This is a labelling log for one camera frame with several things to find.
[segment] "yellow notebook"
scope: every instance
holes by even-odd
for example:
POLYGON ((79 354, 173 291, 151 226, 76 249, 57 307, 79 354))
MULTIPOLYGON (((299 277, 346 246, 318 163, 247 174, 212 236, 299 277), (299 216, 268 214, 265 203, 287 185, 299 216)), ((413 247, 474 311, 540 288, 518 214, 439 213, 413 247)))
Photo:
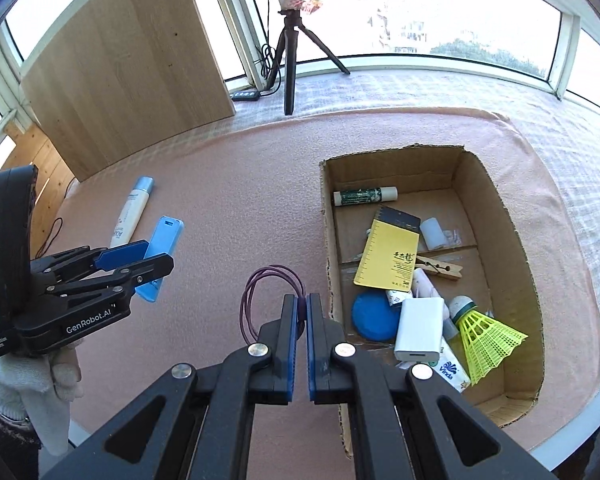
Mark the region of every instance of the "yellow notebook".
POLYGON ((353 282, 386 290, 411 290, 420 219, 382 206, 373 224, 353 282))

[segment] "tripod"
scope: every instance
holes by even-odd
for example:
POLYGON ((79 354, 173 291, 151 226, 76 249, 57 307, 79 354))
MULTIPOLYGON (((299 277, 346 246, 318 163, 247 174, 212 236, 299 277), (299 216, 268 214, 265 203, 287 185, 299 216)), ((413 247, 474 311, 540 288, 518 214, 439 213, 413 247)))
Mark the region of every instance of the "tripod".
POLYGON ((296 95, 296 51, 298 50, 298 31, 296 27, 304 32, 306 36, 313 41, 329 59, 331 59, 341 72, 349 75, 350 72, 336 55, 329 50, 321 40, 312 31, 302 24, 299 10, 280 10, 280 14, 285 16, 285 26, 280 32, 278 46, 276 47, 276 58, 273 60, 273 66, 269 77, 267 78, 267 90, 273 88, 276 82, 278 72, 280 72, 280 62, 282 62, 282 53, 286 50, 285 61, 285 115, 291 115, 294 112, 294 100, 296 95))

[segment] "green band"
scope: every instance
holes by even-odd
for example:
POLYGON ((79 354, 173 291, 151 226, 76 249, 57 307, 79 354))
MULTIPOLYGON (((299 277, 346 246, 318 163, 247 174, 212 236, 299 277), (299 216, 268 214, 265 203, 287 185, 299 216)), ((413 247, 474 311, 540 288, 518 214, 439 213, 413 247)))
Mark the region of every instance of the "green band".
POLYGON ((458 310, 458 312, 456 312, 456 315, 451 318, 451 321, 453 321, 454 324, 456 324, 458 321, 460 321, 460 318, 464 316, 464 314, 466 314, 470 310, 473 310, 475 307, 477 307, 477 305, 473 301, 470 301, 464 307, 458 310))

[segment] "tree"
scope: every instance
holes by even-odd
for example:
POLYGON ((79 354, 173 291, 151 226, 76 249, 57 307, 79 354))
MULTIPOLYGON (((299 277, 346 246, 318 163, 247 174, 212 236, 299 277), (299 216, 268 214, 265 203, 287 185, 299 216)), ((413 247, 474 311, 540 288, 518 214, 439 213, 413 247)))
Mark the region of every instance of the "tree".
POLYGON ((455 40, 453 43, 443 43, 432 48, 430 54, 460 57, 462 59, 471 59, 472 61, 481 61, 498 66, 505 66, 541 78, 544 78, 545 74, 544 69, 539 68, 529 60, 521 61, 508 50, 498 49, 497 52, 489 52, 476 41, 455 40))

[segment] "white power adapter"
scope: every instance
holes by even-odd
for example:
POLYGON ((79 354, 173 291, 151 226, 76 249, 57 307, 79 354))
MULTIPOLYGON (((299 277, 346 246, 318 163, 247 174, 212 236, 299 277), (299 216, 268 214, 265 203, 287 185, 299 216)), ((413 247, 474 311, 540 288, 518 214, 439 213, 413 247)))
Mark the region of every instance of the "white power adapter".
POLYGON ((398 361, 440 359, 444 308, 443 298, 407 298, 402 302, 394 347, 398 361))

